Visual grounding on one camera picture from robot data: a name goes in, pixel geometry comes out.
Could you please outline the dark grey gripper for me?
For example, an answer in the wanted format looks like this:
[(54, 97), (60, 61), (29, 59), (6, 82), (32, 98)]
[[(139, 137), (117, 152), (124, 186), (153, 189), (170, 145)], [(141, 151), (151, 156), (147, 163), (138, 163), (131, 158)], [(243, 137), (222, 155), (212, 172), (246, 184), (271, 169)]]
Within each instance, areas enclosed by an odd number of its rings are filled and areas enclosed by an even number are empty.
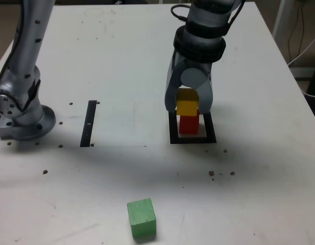
[(181, 85), (194, 89), (198, 94), (198, 109), (208, 114), (213, 103), (210, 78), (212, 63), (200, 63), (173, 52), (167, 72), (165, 107), (168, 112), (176, 108), (177, 90)]

